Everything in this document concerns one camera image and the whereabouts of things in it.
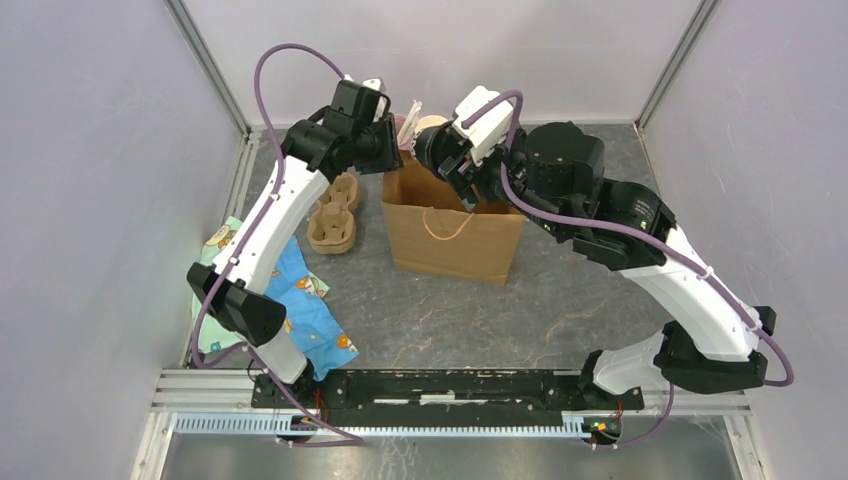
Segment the brown paper takeout bag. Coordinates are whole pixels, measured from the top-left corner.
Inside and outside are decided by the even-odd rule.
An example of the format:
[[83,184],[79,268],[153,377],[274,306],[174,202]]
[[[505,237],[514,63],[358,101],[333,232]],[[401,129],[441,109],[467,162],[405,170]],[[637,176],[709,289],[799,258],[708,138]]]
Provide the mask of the brown paper takeout bag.
[[453,189],[402,151],[383,176],[382,211],[395,266],[497,286],[507,282],[524,216],[502,201],[467,211]]

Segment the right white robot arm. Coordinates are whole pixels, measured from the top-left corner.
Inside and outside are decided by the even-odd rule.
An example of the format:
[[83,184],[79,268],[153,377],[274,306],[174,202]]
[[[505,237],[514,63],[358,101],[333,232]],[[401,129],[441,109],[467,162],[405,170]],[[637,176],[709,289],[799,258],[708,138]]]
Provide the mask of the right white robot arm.
[[588,261],[637,284],[670,315],[649,338],[589,355],[580,400],[602,408],[631,389],[666,382],[717,394],[766,386],[759,351],[775,312],[732,294],[652,189],[604,174],[605,146],[571,122],[496,128],[482,142],[446,121],[417,133],[412,154],[468,207],[501,200]]

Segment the brown cardboard cup carriers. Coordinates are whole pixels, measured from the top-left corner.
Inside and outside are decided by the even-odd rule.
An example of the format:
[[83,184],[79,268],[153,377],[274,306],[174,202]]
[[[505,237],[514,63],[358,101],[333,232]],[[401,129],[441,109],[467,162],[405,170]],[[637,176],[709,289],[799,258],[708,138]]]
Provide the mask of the brown cardboard cup carriers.
[[354,212],[359,207],[359,181],[351,173],[338,176],[317,201],[309,219],[307,239],[319,254],[339,255],[352,249],[357,233]]

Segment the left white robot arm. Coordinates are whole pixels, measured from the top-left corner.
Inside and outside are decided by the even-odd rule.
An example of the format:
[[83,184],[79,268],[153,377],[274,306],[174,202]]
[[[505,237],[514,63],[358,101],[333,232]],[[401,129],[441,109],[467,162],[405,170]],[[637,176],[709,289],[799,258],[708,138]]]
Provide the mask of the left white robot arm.
[[401,168],[385,90],[379,78],[343,79],[329,105],[289,127],[279,145],[284,160],[243,226],[213,262],[194,263],[187,273],[203,309],[257,355],[290,407],[313,397],[314,381],[304,374],[310,362],[285,331],[286,307],[265,291],[298,224],[337,177],[349,169],[371,174]]

